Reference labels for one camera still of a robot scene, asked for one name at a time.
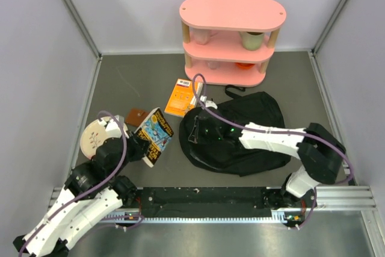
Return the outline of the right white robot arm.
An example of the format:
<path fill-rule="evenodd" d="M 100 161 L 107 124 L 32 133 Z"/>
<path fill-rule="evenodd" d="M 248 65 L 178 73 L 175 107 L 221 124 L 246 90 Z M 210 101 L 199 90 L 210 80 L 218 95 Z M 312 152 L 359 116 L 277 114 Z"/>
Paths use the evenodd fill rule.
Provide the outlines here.
<path fill-rule="evenodd" d="M 212 166 L 202 152 L 219 154 L 227 147 L 259 149 L 300 160 L 301 167 L 286 178 L 277 196 L 286 206 L 295 206 L 319 184 L 336 184 L 337 173 L 346 159 L 345 148 L 317 123 L 304 129 L 267 127 L 252 122 L 242 126 L 215 114 L 211 108 L 204 108 L 195 116 L 186 143 L 191 146 L 189 156 L 216 172 L 222 169 Z"/>

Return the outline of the black student backpack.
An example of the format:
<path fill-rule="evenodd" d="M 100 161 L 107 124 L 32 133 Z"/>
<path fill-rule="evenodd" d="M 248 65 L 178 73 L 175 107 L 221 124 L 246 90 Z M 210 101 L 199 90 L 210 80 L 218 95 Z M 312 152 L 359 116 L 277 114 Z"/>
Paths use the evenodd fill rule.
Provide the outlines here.
<path fill-rule="evenodd" d="M 277 101 L 262 91 L 248 95 L 230 92 L 227 85 L 225 93 L 231 99 L 218 104 L 216 114 L 239 125 L 250 122 L 267 127 L 284 128 L 285 121 Z M 202 108 L 190 110 L 179 126 L 179 143 L 183 154 L 196 167 L 216 173 L 248 176 L 281 168 L 291 160 L 289 155 L 262 149 L 246 149 L 240 142 L 241 131 L 229 126 L 229 133 L 214 144 L 199 145 L 190 143 L 187 129 L 189 122 Z"/>

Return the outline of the orange paperback book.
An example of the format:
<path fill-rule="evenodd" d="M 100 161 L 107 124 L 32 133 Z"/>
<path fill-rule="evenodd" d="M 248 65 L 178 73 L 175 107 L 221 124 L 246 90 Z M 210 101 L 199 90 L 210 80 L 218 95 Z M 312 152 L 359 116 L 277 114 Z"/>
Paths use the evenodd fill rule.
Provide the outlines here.
<path fill-rule="evenodd" d="M 164 112 L 172 116 L 184 117 L 197 105 L 197 98 L 193 92 L 190 80 L 178 78 Z"/>

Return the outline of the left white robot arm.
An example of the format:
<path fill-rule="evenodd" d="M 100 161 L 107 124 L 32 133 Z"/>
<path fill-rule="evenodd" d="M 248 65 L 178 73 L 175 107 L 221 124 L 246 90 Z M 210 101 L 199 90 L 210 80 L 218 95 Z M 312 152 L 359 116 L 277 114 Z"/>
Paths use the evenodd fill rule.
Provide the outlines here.
<path fill-rule="evenodd" d="M 137 188 L 120 175 L 128 163 L 141 160 L 149 141 L 132 132 L 122 137 L 84 133 L 81 151 L 88 161 L 76 166 L 50 210 L 28 234 L 13 245 L 19 254 L 67 256 L 69 250 L 109 213 L 137 202 Z"/>

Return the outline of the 169-storey treehouse book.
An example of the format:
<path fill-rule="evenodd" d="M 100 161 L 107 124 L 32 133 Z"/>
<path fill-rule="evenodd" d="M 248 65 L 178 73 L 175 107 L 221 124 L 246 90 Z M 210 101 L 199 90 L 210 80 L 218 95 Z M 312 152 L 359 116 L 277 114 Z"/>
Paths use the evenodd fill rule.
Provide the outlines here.
<path fill-rule="evenodd" d="M 174 132 L 158 107 L 154 108 L 142 121 L 136 129 L 135 135 L 150 143 L 143 156 L 143 161 L 149 167 L 153 167 L 171 141 Z"/>

